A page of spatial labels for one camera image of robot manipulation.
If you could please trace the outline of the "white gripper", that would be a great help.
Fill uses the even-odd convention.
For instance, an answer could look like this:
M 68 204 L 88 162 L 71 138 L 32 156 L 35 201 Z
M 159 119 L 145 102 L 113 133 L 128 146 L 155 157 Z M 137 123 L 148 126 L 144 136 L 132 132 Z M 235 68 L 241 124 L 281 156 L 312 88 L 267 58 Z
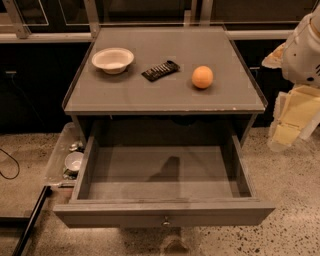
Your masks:
M 319 15 L 306 15 L 285 44 L 266 56 L 266 68 L 282 67 L 282 75 L 295 85 L 276 98 L 268 146 L 274 152 L 291 147 L 300 138 L 307 140 L 320 124 L 320 37 Z

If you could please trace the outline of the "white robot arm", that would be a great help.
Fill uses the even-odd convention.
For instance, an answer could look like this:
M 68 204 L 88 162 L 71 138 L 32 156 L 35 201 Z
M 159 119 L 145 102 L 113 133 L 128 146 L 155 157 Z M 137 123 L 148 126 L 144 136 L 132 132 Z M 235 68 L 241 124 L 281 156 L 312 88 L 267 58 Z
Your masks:
M 274 152 L 306 140 L 319 125 L 320 112 L 320 6 L 306 15 L 288 37 L 262 61 L 280 68 L 293 88 L 276 98 L 268 146 Z

